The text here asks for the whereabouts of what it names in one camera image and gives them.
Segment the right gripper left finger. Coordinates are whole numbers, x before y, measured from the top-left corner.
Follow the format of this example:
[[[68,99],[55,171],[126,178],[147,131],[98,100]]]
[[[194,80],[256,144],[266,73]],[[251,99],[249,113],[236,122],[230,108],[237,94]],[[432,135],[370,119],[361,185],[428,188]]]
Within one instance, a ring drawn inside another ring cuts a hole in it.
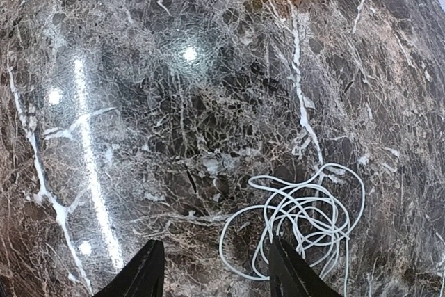
[[[162,297],[164,274],[163,242],[149,240],[94,297]]]

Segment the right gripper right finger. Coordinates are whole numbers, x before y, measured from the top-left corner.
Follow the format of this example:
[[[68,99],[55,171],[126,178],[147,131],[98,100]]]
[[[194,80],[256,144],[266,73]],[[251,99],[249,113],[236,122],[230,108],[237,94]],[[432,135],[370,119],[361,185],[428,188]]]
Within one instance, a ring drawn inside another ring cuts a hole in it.
[[[277,236],[273,238],[268,262],[272,297],[341,297],[284,239]]]

